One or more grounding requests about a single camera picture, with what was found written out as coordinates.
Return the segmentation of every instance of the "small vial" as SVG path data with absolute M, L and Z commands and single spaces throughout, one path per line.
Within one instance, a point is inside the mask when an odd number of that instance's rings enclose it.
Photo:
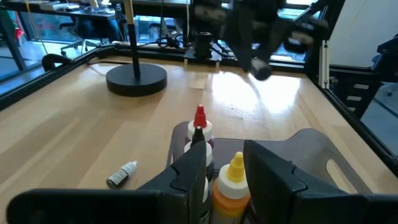
M 106 185 L 111 189 L 121 187 L 136 171 L 138 161 L 128 162 L 106 180 Z

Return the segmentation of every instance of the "wooden tabletop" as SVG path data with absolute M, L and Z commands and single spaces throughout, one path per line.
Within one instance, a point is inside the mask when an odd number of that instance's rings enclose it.
M 166 90 L 116 96 L 104 77 L 116 65 L 83 65 L 0 112 L 0 223 L 18 193 L 106 189 L 105 180 L 128 161 L 139 161 L 126 184 L 136 189 L 165 168 L 173 128 L 193 119 L 198 104 L 219 138 L 280 141 L 315 128 L 373 192 L 398 193 L 397 178 L 306 76 L 275 72 L 259 82 L 238 68 L 142 61 L 167 70 Z

